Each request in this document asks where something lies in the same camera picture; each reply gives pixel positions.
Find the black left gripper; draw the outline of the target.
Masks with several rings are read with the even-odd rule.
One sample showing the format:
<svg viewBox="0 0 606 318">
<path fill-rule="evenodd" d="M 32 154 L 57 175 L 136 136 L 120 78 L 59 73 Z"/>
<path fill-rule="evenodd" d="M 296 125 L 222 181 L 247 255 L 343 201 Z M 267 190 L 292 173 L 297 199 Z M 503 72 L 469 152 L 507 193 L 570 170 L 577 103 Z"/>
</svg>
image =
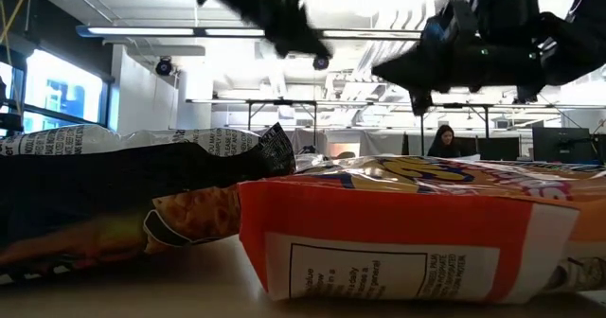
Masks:
<svg viewBox="0 0 606 318">
<path fill-rule="evenodd" d="M 197 0 L 203 5 L 206 0 Z M 307 13 L 300 0 L 219 0 L 237 12 L 240 18 L 264 31 L 265 37 L 275 39 L 276 53 L 286 57 L 298 52 L 318 57 L 330 57 L 330 49 L 309 26 Z"/>
</svg>

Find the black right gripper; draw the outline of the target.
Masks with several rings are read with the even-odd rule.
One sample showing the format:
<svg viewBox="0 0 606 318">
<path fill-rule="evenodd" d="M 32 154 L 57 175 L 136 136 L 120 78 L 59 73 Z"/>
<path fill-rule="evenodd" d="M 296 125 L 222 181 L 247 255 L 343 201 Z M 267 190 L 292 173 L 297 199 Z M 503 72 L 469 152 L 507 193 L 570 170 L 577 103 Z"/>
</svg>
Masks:
<svg viewBox="0 0 606 318">
<path fill-rule="evenodd" d="M 427 20 L 420 40 L 398 57 L 372 67 L 377 77 L 409 90 L 413 113 L 433 105 L 431 93 L 466 87 L 525 85 L 542 74 L 540 55 L 528 45 L 492 44 L 482 38 L 472 7 L 450 0 Z"/>
</svg>

